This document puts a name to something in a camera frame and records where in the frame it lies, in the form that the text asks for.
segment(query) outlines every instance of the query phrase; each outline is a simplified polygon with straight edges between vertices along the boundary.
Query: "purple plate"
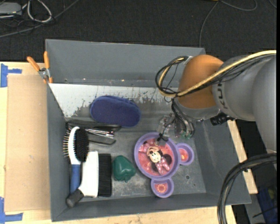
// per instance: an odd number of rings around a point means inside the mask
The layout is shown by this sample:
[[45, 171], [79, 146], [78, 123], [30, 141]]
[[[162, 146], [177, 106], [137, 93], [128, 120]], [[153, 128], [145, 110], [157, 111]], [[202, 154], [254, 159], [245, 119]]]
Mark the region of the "purple plate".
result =
[[[134, 158], [142, 174], [151, 179], [152, 191], [158, 197], [169, 197], [174, 190], [171, 177], [180, 165], [189, 165], [194, 160], [193, 149], [186, 143], [175, 144], [170, 138], [164, 146], [157, 146], [159, 133], [151, 132], [140, 137], [134, 148]], [[153, 163], [148, 150], [158, 150], [161, 160]]]

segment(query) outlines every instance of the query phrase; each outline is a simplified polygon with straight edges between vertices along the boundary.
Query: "yellow cable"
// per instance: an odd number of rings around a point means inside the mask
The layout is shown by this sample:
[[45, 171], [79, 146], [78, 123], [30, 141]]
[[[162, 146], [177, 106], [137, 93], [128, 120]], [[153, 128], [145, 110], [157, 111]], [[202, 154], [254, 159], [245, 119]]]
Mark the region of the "yellow cable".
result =
[[[244, 58], [242, 58], [242, 59], [240, 59], [240, 60], [238, 60], [238, 61], [236, 61], [236, 62], [234, 62], [234, 63], [232, 63], [232, 64], [230, 64], [230, 65], [228, 65], [228, 66], [226, 66], [226, 67], [224, 67], [223, 69], [217, 71], [216, 73], [214, 73], [213, 75], [211, 75], [211, 76], [209, 76], [208, 78], [204, 79], [203, 81], [197, 83], [196, 85], [193, 85], [192, 87], [190, 87], [190, 88], [188, 88], [188, 89], [186, 89], [186, 90], [184, 90], [184, 91], [181, 91], [181, 92], [179, 92], [179, 93], [177, 93], [177, 94], [166, 94], [166, 93], [164, 93], [163, 91], [161, 91], [160, 89], [159, 89], [159, 92], [160, 92], [163, 96], [165, 96], [165, 97], [175, 97], [176, 95], [177, 95], [177, 96], [183, 96], [183, 95], [187, 94], [188, 92], [190, 92], [190, 91], [192, 91], [192, 90], [194, 90], [194, 89], [197, 89], [198, 87], [200, 87], [200, 86], [204, 85], [205, 83], [211, 81], [213, 78], [219, 76], [219, 75], [222, 74], [223, 72], [225, 72], [225, 71], [231, 69], [232, 67], [234, 67], [234, 66], [236, 66], [236, 65], [238, 65], [238, 64], [240, 64], [240, 63], [243, 63], [243, 62], [248, 61], [248, 60], [250, 60], [250, 59], [256, 58], [256, 57], [258, 57], [258, 56], [269, 55], [269, 54], [276, 54], [276, 53], [277, 53], [276, 50], [268, 50], [268, 51], [261, 51], [261, 52], [258, 52], [258, 53], [255, 53], [255, 54], [246, 56], [246, 57], [244, 57]], [[164, 77], [165, 77], [165, 73], [169, 70], [169, 68], [170, 68], [170, 67], [167, 67], [167, 68], [163, 71], [163, 73], [161, 74], [161, 77], [160, 77], [160, 80], [159, 80], [159, 86], [160, 86], [160, 87], [161, 87], [161, 84], [162, 84], [163, 79], [164, 79]]]

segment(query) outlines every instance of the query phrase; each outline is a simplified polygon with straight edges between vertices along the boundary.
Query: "scrub brush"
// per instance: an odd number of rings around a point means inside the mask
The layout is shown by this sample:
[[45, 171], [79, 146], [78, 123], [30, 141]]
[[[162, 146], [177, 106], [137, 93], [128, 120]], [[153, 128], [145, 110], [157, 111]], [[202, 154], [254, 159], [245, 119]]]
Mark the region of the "scrub brush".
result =
[[80, 128], [78, 126], [66, 131], [63, 140], [63, 151], [65, 156], [70, 158], [70, 193], [73, 193], [80, 186], [81, 162], [86, 161], [88, 154], [88, 140], [85, 142], [83, 137], [81, 137]]
[[88, 153], [83, 163], [82, 181], [78, 189], [67, 199], [68, 207], [74, 207], [84, 196], [110, 197], [112, 193], [112, 160], [110, 154]]

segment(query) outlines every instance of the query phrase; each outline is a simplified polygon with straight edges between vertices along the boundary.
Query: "black carpet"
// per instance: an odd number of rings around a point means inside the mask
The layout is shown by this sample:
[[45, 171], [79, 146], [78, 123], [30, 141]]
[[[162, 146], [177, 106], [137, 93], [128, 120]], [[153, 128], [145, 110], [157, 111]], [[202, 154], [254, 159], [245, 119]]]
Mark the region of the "black carpet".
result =
[[[57, 16], [63, 3], [68, 7], [76, 0], [42, 1]], [[33, 25], [24, 10], [25, 20], [0, 22], [0, 61], [25, 61], [32, 56], [42, 62], [47, 38], [203, 47], [225, 61], [276, 49], [276, 4], [276, 0], [80, 0], [51, 24], [21, 32]], [[39, 20], [46, 18], [36, 0], [31, 13]]]

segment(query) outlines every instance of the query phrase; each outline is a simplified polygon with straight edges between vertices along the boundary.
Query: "green toy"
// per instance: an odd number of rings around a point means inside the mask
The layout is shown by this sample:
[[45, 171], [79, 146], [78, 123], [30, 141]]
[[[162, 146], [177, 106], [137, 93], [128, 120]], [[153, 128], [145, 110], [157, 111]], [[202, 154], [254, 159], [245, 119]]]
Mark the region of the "green toy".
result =
[[131, 161], [122, 155], [119, 155], [114, 159], [112, 168], [116, 181], [127, 182], [136, 174], [136, 169]]

